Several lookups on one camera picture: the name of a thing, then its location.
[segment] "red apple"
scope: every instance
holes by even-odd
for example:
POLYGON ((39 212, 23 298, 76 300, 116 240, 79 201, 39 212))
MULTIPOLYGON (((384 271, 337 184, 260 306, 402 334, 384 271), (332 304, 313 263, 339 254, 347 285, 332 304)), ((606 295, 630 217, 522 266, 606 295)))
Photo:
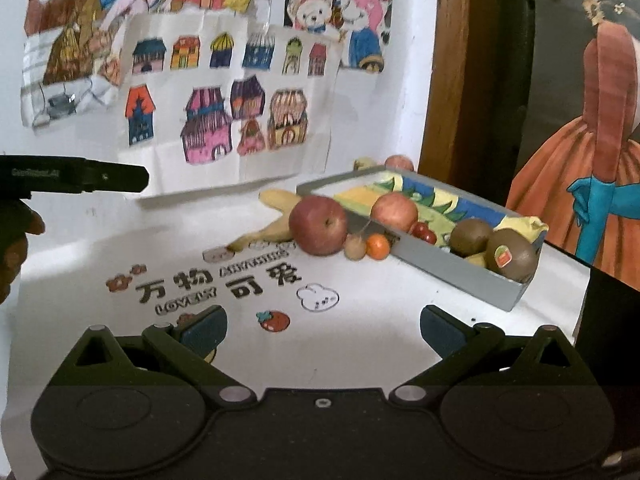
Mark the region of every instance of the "red apple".
POLYGON ((298 247, 313 256, 342 250, 347 239, 347 215, 333 198, 305 196, 289 215, 289 229, 298 247))
POLYGON ((418 206, 410 198, 395 191, 377 199, 370 216, 382 225, 408 233, 418 221, 418 206))
POLYGON ((411 228, 411 234, 420 240, 424 240, 428 244, 435 245, 438 241, 438 236, 431 229, 429 224, 425 222, 418 222, 411 228))
POLYGON ((385 161, 385 166, 388 168, 398 168, 398 170, 414 171, 414 164, 411 159, 405 155, 391 155, 385 161))

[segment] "white table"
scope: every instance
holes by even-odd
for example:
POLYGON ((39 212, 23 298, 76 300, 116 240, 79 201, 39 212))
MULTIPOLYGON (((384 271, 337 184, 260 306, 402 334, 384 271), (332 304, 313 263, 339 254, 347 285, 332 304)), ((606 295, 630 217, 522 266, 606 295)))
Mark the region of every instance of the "white table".
MULTIPOLYGON (((306 178, 289 180, 284 186, 294 190, 299 180, 306 178)), ((162 277, 171 282, 173 271, 202 266, 203 250, 224 245, 276 216, 257 201, 255 190, 224 202, 215 208, 186 208, 180 221, 171 225, 69 244, 27 261, 2 425, 17 478, 35 479, 44 471, 30 435, 30 410, 79 335, 96 323, 117 335, 139 334, 158 320, 153 301, 140 305, 139 294, 133 291, 109 294, 104 280, 131 264, 144 263, 149 267, 145 280, 162 277)), ((287 261, 299 269, 300 284, 311 280, 330 286, 339 291, 340 303, 325 313, 310 314, 294 297, 298 285, 282 289, 273 285, 269 290, 263 269, 252 270, 265 289, 259 304, 229 302, 219 296, 229 329, 214 365, 259 396, 270 386, 381 386, 388 393, 439 361, 418 328, 420 311, 430 303, 467 324, 492 322, 511 335, 532 335, 541 324, 556 324, 571 338, 589 280, 588 268, 545 246, 535 279, 507 313, 393 257, 354 263, 341 254, 325 260, 297 252, 287 261), (286 312, 290 328, 279 334, 261 330, 255 314, 263 310, 286 312)), ((216 277, 214 284, 224 291, 224 282, 216 277)), ((171 291, 166 298, 172 298, 171 291)), ((174 322, 178 314, 162 320, 174 322)))

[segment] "tangerine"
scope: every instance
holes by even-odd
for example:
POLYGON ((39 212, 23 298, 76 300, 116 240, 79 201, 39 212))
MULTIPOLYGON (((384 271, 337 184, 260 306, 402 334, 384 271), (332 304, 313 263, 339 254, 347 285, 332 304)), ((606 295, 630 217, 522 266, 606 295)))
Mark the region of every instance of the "tangerine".
POLYGON ((367 254, 374 260, 384 260, 391 252, 391 244, 385 236, 371 235, 367 238, 367 254))

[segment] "colorful tray liner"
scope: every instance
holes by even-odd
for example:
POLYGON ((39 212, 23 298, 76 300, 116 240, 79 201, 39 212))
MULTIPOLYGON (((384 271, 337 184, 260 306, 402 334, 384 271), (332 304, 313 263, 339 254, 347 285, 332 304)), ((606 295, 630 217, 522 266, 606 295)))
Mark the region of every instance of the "colorful tray liner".
POLYGON ((548 226, 536 217, 511 217, 461 198, 446 190, 427 186, 397 173, 386 173, 379 181, 368 186, 357 186, 340 192, 334 198, 343 207, 369 216, 376 200, 386 193, 402 192, 418 206, 418 219, 427 222, 438 237, 436 245, 447 245, 446 235, 450 234, 457 222, 466 218, 486 221, 494 230, 511 228, 522 234, 536 248, 542 246, 548 226))

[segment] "wooden door frame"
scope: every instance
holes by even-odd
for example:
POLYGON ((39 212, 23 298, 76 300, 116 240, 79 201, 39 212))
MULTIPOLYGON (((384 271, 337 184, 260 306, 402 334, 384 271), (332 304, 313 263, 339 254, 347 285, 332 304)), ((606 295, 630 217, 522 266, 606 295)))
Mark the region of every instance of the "wooden door frame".
POLYGON ((438 0, 418 173, 471 192, 481 177, 495 83, 499 0, 438 0))

